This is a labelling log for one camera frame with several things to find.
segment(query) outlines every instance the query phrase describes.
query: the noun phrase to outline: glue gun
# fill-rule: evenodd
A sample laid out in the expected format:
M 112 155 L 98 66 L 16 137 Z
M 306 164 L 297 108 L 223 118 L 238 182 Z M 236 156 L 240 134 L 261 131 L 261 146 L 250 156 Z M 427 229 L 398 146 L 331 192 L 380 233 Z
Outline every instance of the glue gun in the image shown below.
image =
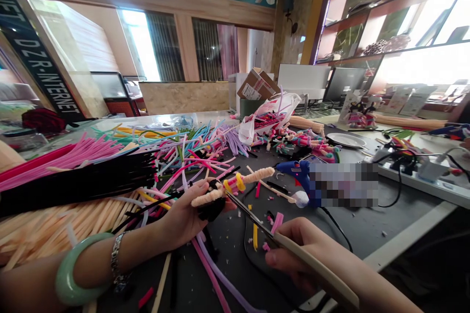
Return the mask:
M 310 162 L 307 160 L 287 161 L 276 165 L 276 169 L 283 174 L 291 175 L 295 178 L 295 185 L 302 186 L 308 195 L 308 205 L 318 207 L 316 199 L 310 196 Z

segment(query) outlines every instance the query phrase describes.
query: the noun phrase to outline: gray table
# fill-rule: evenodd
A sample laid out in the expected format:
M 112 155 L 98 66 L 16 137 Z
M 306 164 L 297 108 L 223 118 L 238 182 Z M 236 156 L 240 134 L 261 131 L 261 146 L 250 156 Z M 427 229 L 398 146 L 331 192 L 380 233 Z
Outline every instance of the gray table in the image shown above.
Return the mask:
M 326 128 L 325 132 L 346 133 L 331 128 Z M 378 143 L 367 138 L 364 138 L 364 140 L 367 142 L 367 148 L 374 152 Z M 257 155 L 258 158 L 239 156 L 232 164 L 235 166 L 240 165 L 240 172 L 247 174 L 246 165 L 256 170 L 286 161 L 273 151 L 267 152 L 263 146 Z M 363 155 L 355 149 L 344 148 L 340 155 L 342 163 L 356 163 L 363 159 Z M 295 180 L 287 175 L 280 176 L 279 180 L 276 180 L 273 176 L 270 180 L 292 193 L 301 190 L 301 188 L 295 187 Z M 379 179 L 379 194 L 379 203 L 388 204 L 392 202 L 397 196 L 397 183 L 381 177 Z M 253 212 L 260 219 L 265 219 L 264 215 L 267 210 L 274 214 L 277 212 L 283 213 L 284 221 L 295 217 L 306 217 L 339 243 L 347 246 L 341 233 L 320 209 L 309 207 L 299 209 L 283 198 L 276 196 L 273 201 L 269 201 L 269 196 L 273 196 L 272 192 L 262 187 L 259 199 L 255 199 L 254 192 L 247 197 L 246 203 L 253 205 Z M 436 197 L 407 186 L 402 188 L 400 201 L 391 208 L 329 208 L 331 214 L 349 238 L 354 253 L 377 271 L 389 264 L 454 209 L 455 206 L 452 204 L 442 202 Z M 219 260 L 216 264 L 252 306 L 268 312 L 291 312 L 292 308 L 246 259 L 243 244 L 253 235 L 252 223 L 248 223 L 247 236 L 245 236 L 244 228 L 245 219 L 243 215 L 239 218 L 236 211 L 231 214 L 222 214 L 215 222 L 209 224 L 214 246 L 220 250 Z M 382 235 L 382 231 L 387 233 L 386 237 Z M 262 233 L 260 233 L 258 241 L 259 249 L 257 252 L 253 250 L 252 245 L 247 244 L 250 258 L 259 268 L 281 285 L 284 292 L 296 304 L 305 303 L 308 297 L 300 294 L 287 276 L 274 272 L 266 266 L 264 262 L 265 252 L 261 249 Z M 177 259 L 178 269 L 175 276 L 177 278 L 175 312 L 222 312 L 209 277 L 193 246 L 183 246 L 177 253 L 179 259 Z M 138 300 L 147 292 L 150 286 L 157 288 L 165 261 L 164 258 L 164 255 L 159 256 L 134 270 L 131 283 L 135 284 L 136 288 L 131 299 L 124 302 L 108 292 L 99 300 L 98 311 L 137 312 Z M 169 296 L 173 279 L 172 269 L 170 267 L 162 304 L 159 309 L 160 312 L 169 311 Z M 221 287 L 232 312 L 244 312 L 244 309 L 233 296 L 222 285 Z M 321 295 L 316 295 L 302 307 L 309 309 L 308 307 L 311 305 L 311 309 L 316 305 Z M 151 310 L 153 301 L 151 299 L 148 303 L 148 311 Z

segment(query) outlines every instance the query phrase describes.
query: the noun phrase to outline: jade bangle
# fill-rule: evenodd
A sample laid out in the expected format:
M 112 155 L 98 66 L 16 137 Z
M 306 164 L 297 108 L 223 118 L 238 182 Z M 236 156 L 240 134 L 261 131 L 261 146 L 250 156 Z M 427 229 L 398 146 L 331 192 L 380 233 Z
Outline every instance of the jade bangle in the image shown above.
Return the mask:
M 67 306 L 82 306 L 98 297 L 100 297 L 110 285 L 101 286 L 94 289 L 82 289 L 78 287 L 73 279 L 73 268 L 78 256 L 92 244 L 114 237 L 112 233 L 104 232 L 84 239 L 77 244 L 65 256 L 60 264 L 57 276 L 55 278 L 55 292 L 59 300 Z

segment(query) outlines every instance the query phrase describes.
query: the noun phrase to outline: pipe cleaner doll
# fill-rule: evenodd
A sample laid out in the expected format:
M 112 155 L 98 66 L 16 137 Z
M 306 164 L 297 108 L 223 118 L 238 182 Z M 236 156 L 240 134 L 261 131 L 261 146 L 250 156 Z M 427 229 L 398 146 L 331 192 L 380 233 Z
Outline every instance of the pipe cleaner doll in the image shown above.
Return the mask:
M 363 106 L 361 103 L 351 103 L 349 113 L 344 117 L 347 120 L 349 127 L 351 128 L 362 128 L 364 126 L 364 114 Z
M 364 112 L 364 128 L 375 130 L 377 128 L 376 124 L 376 116 L 373 114 L 374 111 L 377 109 L 375 108 L 375 102 L 372 102 L 371 106 L 369 106 L 366 111 Z

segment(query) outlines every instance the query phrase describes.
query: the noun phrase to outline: pink pipe cleaner doll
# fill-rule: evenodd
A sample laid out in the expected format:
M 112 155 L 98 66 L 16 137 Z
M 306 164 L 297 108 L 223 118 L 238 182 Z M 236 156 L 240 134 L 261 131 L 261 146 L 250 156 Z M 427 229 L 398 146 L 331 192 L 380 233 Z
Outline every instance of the pink pipe cleaner doll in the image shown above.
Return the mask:
M 363 106 L 361 103 L 356 104 L 352 103 L 351 107 L 349 108 L 349 113 L 345 116 L 345 120 L 348 121 L 349 127 L 351 128 L 363 128 L 365 121 L 364 121 L 364 114 Z

